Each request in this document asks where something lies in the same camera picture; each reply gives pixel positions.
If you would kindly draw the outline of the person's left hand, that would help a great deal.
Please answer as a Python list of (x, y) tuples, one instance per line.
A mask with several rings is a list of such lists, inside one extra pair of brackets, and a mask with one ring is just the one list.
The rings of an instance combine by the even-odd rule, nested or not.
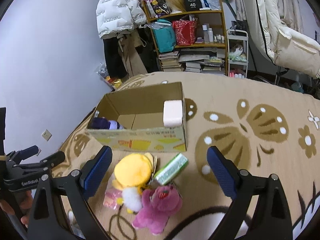
[[(33, 204), (33, 197), (31, 191), (25, 191), (23, 199), (20, 203), (20, 208), (24, 210), (29, 210)], [(1, 209), (9, 215), (15, 215), (13, 208), (3, 199), (1, 199)], [(21, 223), (28, 227), (29, 224), (29, 212), (21, 218)]]

